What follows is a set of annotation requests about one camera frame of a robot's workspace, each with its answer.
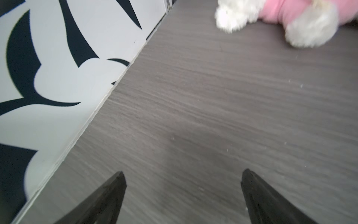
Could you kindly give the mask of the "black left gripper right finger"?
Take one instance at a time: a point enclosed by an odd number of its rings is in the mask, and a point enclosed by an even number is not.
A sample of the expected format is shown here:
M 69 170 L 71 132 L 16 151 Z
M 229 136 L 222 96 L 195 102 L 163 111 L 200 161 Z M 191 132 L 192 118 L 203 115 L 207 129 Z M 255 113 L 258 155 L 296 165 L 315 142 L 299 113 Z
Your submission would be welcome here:
M 241 189 L 253 224 L 316 224 L 250 169 L 242 173 Z

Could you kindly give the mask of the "white plush bear pink shirt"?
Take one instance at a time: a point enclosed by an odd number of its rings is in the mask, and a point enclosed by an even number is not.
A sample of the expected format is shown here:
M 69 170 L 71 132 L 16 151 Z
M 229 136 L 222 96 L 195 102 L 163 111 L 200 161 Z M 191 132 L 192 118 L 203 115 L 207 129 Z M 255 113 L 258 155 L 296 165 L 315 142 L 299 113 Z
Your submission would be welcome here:
M 215 12 L 216 27 L 226 33 L 258 20 L 281 24 L 286 42 L 295 48 L 322 46 L 357 18 L 357 1 L 218 1 Z

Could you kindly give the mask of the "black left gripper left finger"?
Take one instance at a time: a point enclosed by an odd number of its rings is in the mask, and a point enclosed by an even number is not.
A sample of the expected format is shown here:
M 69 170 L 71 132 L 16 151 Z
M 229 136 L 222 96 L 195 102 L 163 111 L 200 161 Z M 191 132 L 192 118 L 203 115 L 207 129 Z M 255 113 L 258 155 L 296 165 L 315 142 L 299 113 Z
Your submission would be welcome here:
M 126 188 L 124 173 L 116 172 L 56 224 L 116 224 Z

